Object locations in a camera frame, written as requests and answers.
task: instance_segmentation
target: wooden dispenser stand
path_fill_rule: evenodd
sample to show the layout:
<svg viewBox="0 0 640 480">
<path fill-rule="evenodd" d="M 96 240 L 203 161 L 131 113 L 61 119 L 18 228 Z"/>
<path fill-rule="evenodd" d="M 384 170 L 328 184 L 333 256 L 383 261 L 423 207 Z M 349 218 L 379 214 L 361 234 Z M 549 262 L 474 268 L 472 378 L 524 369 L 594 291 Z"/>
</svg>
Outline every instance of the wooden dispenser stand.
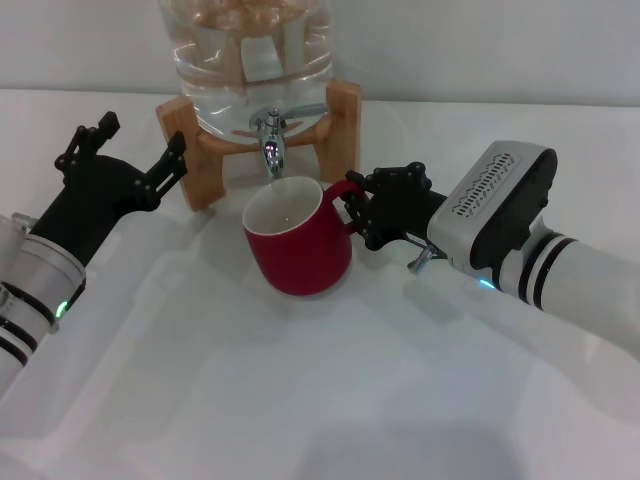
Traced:
<svg viewBox="0 0 640 480">
<path fill-rule="evenodd" d="M 287 148 L 313 145 L 318 156 L 321 180 L 335 183 L 344 179 L 347 171 L 357 171 L 360 167 L 360 86 L 335 80 L 330 82 L 327 86 L 327 105 L 328 115 L 308 130 L 285 138 L 285 143 Z M 225 156 L 260 151 L 258 143 L 233 143 L 203 130 L 198 124 L 193 104 L 186 96 L 160 105 L 156 108 L 156 114 L 167 141 L 177 131 L 184 134 L 188 173 L 181 185 L 185 199 L 194 212 L 207 208 L 225 196 L 222 181 Z"/>
</svg>

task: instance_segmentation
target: glass jar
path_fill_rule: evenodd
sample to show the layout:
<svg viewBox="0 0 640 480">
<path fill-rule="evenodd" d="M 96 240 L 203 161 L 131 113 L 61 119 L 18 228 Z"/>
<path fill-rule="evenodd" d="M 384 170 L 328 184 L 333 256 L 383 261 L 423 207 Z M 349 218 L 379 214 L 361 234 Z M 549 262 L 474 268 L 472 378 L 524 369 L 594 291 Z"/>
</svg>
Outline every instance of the glass jar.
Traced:
<svg viewBox="0 0 640 480">
<path fill-rule="evenodd" d="M 200 125 L 254 143 L 251 115 L 324 103 L 330 0 L 159 0 L 182 90 Z M 297 122 L 295 134 L 318 117 Z"/>
</svg>

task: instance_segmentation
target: vent grille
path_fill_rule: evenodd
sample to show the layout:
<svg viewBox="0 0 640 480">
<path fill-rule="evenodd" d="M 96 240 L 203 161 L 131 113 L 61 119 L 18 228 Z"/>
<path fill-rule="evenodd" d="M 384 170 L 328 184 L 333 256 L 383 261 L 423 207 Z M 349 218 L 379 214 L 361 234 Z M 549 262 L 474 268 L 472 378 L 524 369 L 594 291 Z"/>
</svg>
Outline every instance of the vent grille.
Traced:
<svg viewBox="0 0 640 480">
<path fill-rule="evenodd" d="M 513 170 L 516 160 L 517 158 L 509 153 L 494 155 L 478 178 L 460 196 L 458 203 L 451 211 L 461 217 L 473 217 L 493 196 L 496 187 Z"/>
</svg>

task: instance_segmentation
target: chrome faucet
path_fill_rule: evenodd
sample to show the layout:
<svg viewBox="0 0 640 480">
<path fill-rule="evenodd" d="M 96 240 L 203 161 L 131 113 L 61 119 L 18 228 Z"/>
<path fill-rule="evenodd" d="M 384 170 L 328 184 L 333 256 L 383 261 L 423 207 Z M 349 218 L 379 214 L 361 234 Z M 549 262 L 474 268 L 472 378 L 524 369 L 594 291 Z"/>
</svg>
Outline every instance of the chrome faucet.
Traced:
<svg viewBox="0 0 640 480">
<path fill-rule="evenodd" d="M 277 108 L 263 108 L 251 116 L 249 126 L 258 139 L 271 178 L 279 178 L 284 168 L 286 151 L 284 133 L 287 129 L 287 120 L 315 117 L 327 113 L 329 113 L 329 109 L 324 103 L 315 103 L 296 107 L 284 113 Z"/>
</svg>

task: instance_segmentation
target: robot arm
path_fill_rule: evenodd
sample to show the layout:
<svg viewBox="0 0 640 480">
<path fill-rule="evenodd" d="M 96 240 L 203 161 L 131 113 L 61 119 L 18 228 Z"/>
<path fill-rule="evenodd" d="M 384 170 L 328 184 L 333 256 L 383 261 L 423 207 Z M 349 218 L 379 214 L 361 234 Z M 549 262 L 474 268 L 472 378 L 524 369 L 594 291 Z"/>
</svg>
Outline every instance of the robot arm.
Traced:
<svg viewBox="0 0 640 480">
<path fill-rule="evenodd" d="M 0 397 L 85 287 L 84 267 L 116 223 L 152 211 L 187 172 L 181 133 L 147 173 L 97 155 L 120 128 L 113 112 L 98 128 L 78 127 L 55 166 L 64 189 L 23 239 L 0 283 Z"/>
<path fill-rule="evenodd" d="M 369 198 L 343 198 L 367 248 L 393 240 L 433 258 L 640 359 L 640 267 L 547 228 L 540 213 L 557 169 L 556 153 L 523 142 L 496 142 L 452 194 L 431 191 L 421 163 L 349 172 Z"/>
</svg>

